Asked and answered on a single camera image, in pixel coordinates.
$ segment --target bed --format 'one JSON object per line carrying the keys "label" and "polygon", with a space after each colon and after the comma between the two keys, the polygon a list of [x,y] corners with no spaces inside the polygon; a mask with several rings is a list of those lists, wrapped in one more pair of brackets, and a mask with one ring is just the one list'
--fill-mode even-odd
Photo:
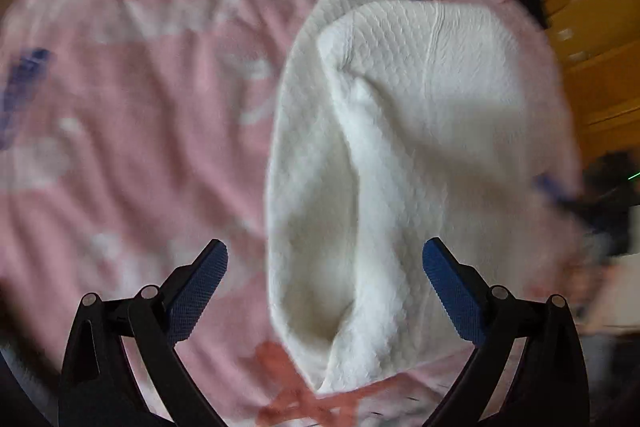
{"label": "bed", "polygon": [[[553,53],[516,0],[437,1],[490,6],[536,71],[540,107],[568,121],[561,97],[544,96],[559,89]],[[316,397],[271,329],[271,125],[280,70],[315,2],[14,2],[0,34],[0,288],[56,367],[82,295],[132,296],[216,237],[229,247],[228,273],[177,351],[229,425],[421,425],[444,395],[469,351]],[[42,74],[15,80],[12,68],[34,57]],[[560,178],[577,180],[574,150],[548,154],[566,159]],[[531,296],[555,288],[559,259],[534,260]],[[127,349],[149,407],[166,415]]]}

